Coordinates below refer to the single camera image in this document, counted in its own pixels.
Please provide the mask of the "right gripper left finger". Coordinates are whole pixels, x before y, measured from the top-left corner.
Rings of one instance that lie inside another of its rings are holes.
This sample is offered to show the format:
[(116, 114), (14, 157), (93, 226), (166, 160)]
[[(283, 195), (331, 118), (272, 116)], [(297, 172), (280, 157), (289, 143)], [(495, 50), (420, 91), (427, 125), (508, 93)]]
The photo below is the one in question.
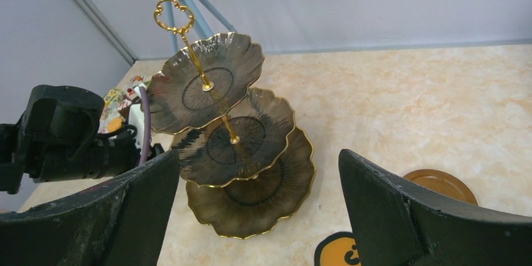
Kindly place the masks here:
[(156, 265), (179, 183), (167, 151), (87, 189), (1, 215), (2, 265)]

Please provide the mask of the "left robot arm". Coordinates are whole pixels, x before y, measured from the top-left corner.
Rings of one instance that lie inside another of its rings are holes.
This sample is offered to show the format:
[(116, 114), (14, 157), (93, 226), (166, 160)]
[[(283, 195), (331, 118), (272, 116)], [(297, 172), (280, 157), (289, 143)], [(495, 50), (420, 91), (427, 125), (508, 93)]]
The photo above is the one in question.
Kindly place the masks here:
[(117, 176), (138, 166), (137, 128), (100, 133), (104, 99), (72, 86), (38, 85), (15, 124), (1, 124), (1, 191), (36, 183)]

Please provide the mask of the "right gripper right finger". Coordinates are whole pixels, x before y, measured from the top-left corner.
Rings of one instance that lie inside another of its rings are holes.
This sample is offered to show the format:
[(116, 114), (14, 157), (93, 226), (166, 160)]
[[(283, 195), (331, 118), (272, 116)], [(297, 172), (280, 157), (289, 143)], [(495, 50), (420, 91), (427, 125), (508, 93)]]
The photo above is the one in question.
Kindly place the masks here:
[(530, 265), (531, 218), (449, 198), (343, 149), (339, 176), (363, 265)]

